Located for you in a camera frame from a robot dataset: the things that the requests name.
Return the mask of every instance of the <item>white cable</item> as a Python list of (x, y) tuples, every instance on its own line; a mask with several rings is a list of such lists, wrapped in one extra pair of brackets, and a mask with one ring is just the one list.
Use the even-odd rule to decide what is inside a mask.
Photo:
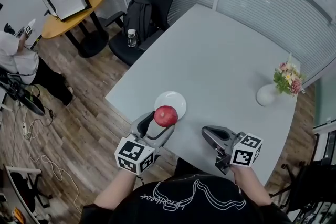
[[(74, 184), (74, 186), (76, 187), (76, 190), (77, 190), (77, 195), (76, 195), (76, 198), (74, 199), (73, 203), (74, 203), (75, 208), (78, 210), (78, 212), (81, 213), (81, 211), (79, 210), (79, 208), (78, 208), (77, 205), (76, 205), (76, 201), (77, 201), (78, 196), (79, 196), (79, 189), (78, 189), (78, 187), (77, 187), (75, 181), (73, 180), (72, 176), (70, 176), (69, 173), (68, 173), (67, 171), (65, 171), (64, 169), (59, 168), (59, 166), (58, 166), (56, 163), (52, 162), (46, 155), (41, 155), (41, 156), (39, 156), (39, 157), (37, 158), (37, 160), (34, 160), (34, 159), (31, 157), (31, 155), (30, 155), (30, 148), (31, 148), (31, 147), (30, 147), (30, 144), (31, 144), (31, 141), (32, 141), (33, 139), (36, 139), (36, 138), (38, 137), (38, 134), (39, 134), (39, 125), (37, 124), (37, 132), (36, 132), (35, 136), (33, 136), (33, 128), (34, 128), (34, 123), (35, 123), (35, 122), (36, 122), (36, 120), (34, 120), (34, 121), (30, 124), (30, 126), (29, 126), (29, 128), (28, 128), (28, 133), (27, 133), (27, 134), (23, 134), (22, 145), (23, 145), (23, 143), (24, 143), (24, 139), (28, 140), (28, 141), (29, 141), (29, 145), (28, 145), (28, 154), (29, 154), (30, 159), (31, 159), (34, 163), (37, 163), (40, 159), (41, 159), (41, 161), (44, 162), (44, 163), (50, 163), (50, 164), (51, 164), (51, 170), (52, 170), (54, 176), (57, 178), (57, 180), (59, 180), (60, 182), (63, 181), (63, 175), (62, 175), (62, 172), (66, 173), (66, 174), (70, 177), (72, 183)], [(22, 149), (22, 145), (21, 145), (21, 148), (20, 148), (20, 150), (19, 150), (18, 162), (19, 162), (19, 158), (20, 158), (20, 152), (21, 152), (21, 149)], [(56, 172), (55, 172), (55, 170), (54, 170), (54, 166), (55, 166), (56, 169), (58, 170), (58, 174), (59, 174), (59, 175), (56, 174)]]

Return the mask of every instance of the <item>chair armrest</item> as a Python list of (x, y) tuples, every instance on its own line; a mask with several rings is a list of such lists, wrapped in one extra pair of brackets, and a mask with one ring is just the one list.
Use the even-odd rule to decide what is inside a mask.
[(163, 30), (157, 30), (153, 35), (147, 38), (145, 42), (141, 43), (139, 49), (142, 51), (146, 51), (163, 33)]
[(109, 26), (110, 24), (116, 22), (119, 27), (123, 27), (123, 22), (121, 21), (120, 17), (123, 16), (125, 12), (117, 12), (113, 14), (110, 18), (108, 18), (105, 22), (105, 26)]

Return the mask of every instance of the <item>white table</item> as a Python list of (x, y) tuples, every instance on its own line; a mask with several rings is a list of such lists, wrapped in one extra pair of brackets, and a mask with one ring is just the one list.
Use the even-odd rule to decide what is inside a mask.
[(106, 99), (134, 121), (154, 110), (160, 93), (181, 93), (187, 111), (165, 148), (201, 170), (223, 176), (201, 128), (219, 125), (255, 134), (264, 144), (253, 168), (265, 184), (285, 144), (296, 98), (282, 95), (264, 108), (255, 95), (272, 83), (274, 69), (287, 57), (288, 52), (258, 32), (195, 5), (141, 56)]

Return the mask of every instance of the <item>black backpack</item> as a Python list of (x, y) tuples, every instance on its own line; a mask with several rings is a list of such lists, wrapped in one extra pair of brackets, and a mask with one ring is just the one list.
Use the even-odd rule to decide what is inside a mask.
[(124, 34), (128, 35), (129, 29), (135, 29), (140, 42), (144, 42), (152, 27), (152, 4), (147, 0), (131, 0), (127, 14), (123, 16)]

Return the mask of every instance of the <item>red apple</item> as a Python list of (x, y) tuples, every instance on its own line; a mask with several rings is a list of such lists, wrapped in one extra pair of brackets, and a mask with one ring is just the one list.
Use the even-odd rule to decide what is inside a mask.
[(172, 106), (161, 106), (154, 113), (154, 120), (161, 127), (172, 126), (178, 119), (177, 112)]

